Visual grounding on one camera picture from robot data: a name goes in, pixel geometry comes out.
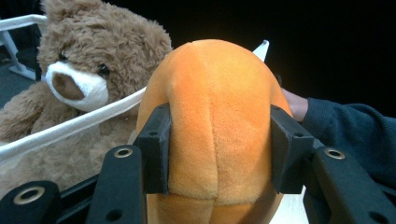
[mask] brown teddy bear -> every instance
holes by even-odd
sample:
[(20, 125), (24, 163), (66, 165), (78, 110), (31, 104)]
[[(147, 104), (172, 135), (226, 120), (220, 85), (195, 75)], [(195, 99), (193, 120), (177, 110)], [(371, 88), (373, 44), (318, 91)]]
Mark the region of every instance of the brown teddy bear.
[[(155, 21), (100, 0), (44, 0), (48, 18), (37, 56), (46, 81), (0, 111), (0, 142), (47, 130), (144, 88), (171, 50)], [(137, 109), (0, 166), (0, 198), (31, 180), (66, 189), (98, 174), (106, 152), (126, 144)]]

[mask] screw hole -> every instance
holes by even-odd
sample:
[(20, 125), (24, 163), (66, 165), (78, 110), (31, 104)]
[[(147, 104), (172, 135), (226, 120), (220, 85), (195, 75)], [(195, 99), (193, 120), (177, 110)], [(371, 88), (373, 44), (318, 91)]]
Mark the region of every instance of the screw hole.
[(294, 136), (295, 137), (304, 137), (304, 135), (302, 133), (295, 133)]
[(327, 148), (324, 152), (326, 153), (326, 155), (332, 157), (333, 159), (343, 160), (346, 158), (344, 153), (335, 149)]
[(19, 205), (32, 203), (39, 199), (45, 191), (46, 190), (43, 187), (30, 187), (21, 191), (17, 196), (15, 196), (14, 203)]
[(117, 158), (125, 158), (132, 155), (133, 151), (130, 148), (121, 148), (114, 153)]
[(107, 213), (106, 221), (115, 222), (122, 217), (122, 211), (120, 209), (114, 209)]
[(370, 218), (372, 218), (377, 223), (383, 223), (383, 224), (389, 223), (388, 219), (386, 217), (382, 216), (381, 214), (379, 214), (377, 212), (370, 212), (369, 215), (370, 215)]

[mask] teddy bear ear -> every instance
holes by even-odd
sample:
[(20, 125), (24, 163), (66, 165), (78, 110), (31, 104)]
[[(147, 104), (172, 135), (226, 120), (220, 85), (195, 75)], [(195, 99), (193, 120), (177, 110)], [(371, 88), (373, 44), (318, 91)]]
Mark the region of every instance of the teddy bear ear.
[(92, 10), (102, 4), (101, 0), (42, 0), (41, 9), (49, 22), (59, 22), (76, 15), (81, 10)]

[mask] person's hand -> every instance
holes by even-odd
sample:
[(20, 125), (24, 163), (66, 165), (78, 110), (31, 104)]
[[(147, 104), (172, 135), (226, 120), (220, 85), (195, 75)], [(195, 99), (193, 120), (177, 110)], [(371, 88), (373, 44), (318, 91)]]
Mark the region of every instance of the person's hand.
[(286, 97), (286, 100), (288, 100), (293, 118), (298, 122), (303, 121), (306, 112), (308, 111), (308, 100), (294, 93), (286, 91), (283, 88), (282, 91)]

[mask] black metal bracket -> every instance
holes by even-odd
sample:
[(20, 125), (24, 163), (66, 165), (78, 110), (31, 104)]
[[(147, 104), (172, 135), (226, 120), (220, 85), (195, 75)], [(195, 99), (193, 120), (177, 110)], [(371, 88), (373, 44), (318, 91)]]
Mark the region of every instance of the black metal bracket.
[(276, 190), (299, 194), (310, 223), (396, 223), (396, 194), (348, 153), (323, 146), (284, 110), (272, 106), (272, 179)]
[(170, 124), (169, 104), (157, 106), (132, 145), (110, 149), (99, 175), (62, 193), (49, 181), (15, 188), (0, 223), (147, 223), (146, 194), (168, 192)]

